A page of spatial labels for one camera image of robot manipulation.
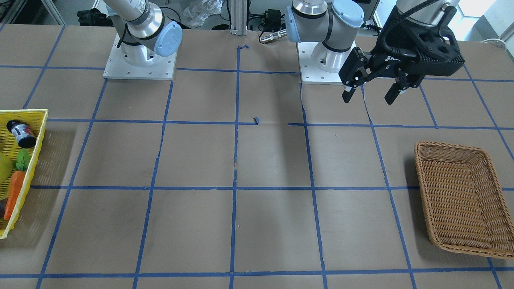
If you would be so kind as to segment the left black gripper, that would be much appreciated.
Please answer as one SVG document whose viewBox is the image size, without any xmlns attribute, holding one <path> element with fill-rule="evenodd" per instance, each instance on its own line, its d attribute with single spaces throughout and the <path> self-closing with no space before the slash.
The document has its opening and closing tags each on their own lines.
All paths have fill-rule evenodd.
<svg viewBox="0 0 514 289">
<path fill-rule="evenodd" d="M 358 86 L 378 77 L 395 79 L 395 83 L 385 94 L 385 101 L 392 105 L 396 98 L 409 88 L 418 88 L 426 71 L 421 62 L 421 49 L 410 38 L 379 38 L 370 53 L 359 47 L 349 51 L 349 55 L 339 71 L 345 86 L 342 99 L 348 103 Z"/>
</svg>

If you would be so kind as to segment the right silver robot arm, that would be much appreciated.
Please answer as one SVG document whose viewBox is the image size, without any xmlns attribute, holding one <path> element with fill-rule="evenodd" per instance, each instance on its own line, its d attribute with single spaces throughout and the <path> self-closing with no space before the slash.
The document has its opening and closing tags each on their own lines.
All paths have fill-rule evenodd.
<svg viewBox="0 0 514 289">
<path fill-rule="evenodd" d="M 150 67 L 171 63 L 182 42 L 182 26 L 148 0 L 105 0 L 118 42 L 114 51 L 123 63 Z"/>
</svg>

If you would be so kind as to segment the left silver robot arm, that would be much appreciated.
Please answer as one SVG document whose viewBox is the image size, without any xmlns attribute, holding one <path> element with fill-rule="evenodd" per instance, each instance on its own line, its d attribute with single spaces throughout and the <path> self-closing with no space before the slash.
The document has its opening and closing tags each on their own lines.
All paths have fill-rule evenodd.
<svg viewBox="0 0 514 289">
<path fill-rule="evenodd" d="M 344 102 L 355 90 L 377 78 L 394 79 L 385 94 L 391 105 L 426 76 L 448 77 L 465 64 L 449 23 L 457 0 L 397 0 L 370 52 L 354 46 L 365 12 L 352 0 L 294 0 L 285 14 L 288 38 L 294 43 L 316 43 L 319 69 L 338 73 Z"/>
</svg>

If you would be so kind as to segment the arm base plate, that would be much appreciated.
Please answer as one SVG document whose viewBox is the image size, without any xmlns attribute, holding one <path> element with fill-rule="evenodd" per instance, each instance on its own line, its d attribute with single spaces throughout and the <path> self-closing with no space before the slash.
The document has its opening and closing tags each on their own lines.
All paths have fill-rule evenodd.
<svg viewBox="0 0 514 289">
<path fill-rule="evenodd" d="M 168 57 L 156 55 L 143 45 L 122 43 L 118 48 L 119 35 L 115 36 L 103 77 L 116 80 L 167 80 L 172 81 L 178 52 Z"/>
<path fill-rule="evenodd" d="M 303 84 L 342 85 L 339 71 L 351 50 L 338 53 L 330 51 L 321 42 L 297 43 L 301 81 Z"/>
</svg>

